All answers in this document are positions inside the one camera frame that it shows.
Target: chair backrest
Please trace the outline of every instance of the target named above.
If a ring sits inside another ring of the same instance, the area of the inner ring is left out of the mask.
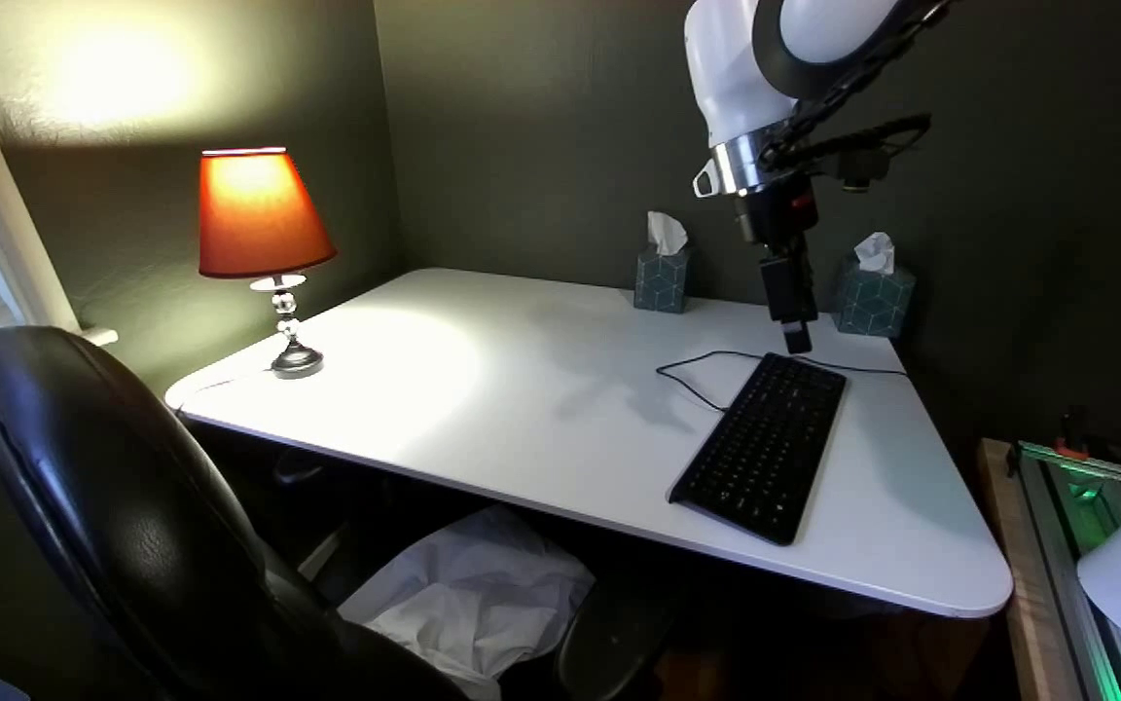
[[[71,333],[0,333],[0,481],[76,596],[163,695],[449,695],[327,610],[151,391]]]

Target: green object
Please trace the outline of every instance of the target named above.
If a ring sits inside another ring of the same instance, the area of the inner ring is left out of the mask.
[[[636,268],[636,309],[687,311],[687,268],[689,268],[687,253],[675,257],[641,253]]]
[[[887,335],[903,333],[913,309],[916,276],[906,268],[896,272],[865,272],[848,261],[839,276],[833,294],[833,325],[848,335]]]

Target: desk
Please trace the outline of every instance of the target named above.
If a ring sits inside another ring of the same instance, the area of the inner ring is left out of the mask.
[[[665,503],[715,414],[656,368],[782,351],[761,304],[636,311],[622,289],[405,272],[303,325],[325,373],[285,383],[252,343],[167,391],[185,420],[348,457],[516,505],[936,617],[994,617],[1009,566],[906,373],[848,373],[796,544]],[[815,360],[903,372],[892,343],[815,325]],[[752,363],[687,377],[732,400]]]

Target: cable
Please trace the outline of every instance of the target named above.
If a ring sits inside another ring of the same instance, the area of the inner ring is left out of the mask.
[[[689,386],[687,377],[675,373],[676,368],[695,368],[695,363],[721,360],[721,355],[763,363],[763,355],[746,355],[746,351],[705,351],[705,355],[695,355],[695,360],[665,363],[656,373],[662,373],[665,383],[683,386],[687,394],[705,400],[714,414],[730,414],[730,405],[710,400],[697,386]],[[841,363],[815,363],[815,360],[796,360],[796,363],[839,372],[839,373],[903,373],[903,372],[884,372],[884,368],[841,368]]]

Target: dark green wall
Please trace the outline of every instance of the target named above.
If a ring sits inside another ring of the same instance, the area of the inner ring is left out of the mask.
[[[687,220],[695,281],[761,295],[683,64],[687,0],[390,0],[379,7],[414,261],[631,283],[641,211]],[[936,133],[867,194],[822,183],[815,266],[887,226],[922,295],[901,343],[950,438],[1121,438],[1121,3],[980,0],[827,133]]]
[[[117,81],[185,90],[159,115]],[[64,120],[67,103],[104,118]],[[156,391],[272,333],[270,302],[195,268],[198,148],[288,144],[303,159],[338,247],[313,268],[308,311],[401,268],[369,0],[0,0],[0,144],[76,311],[117,329],[113,355]]]

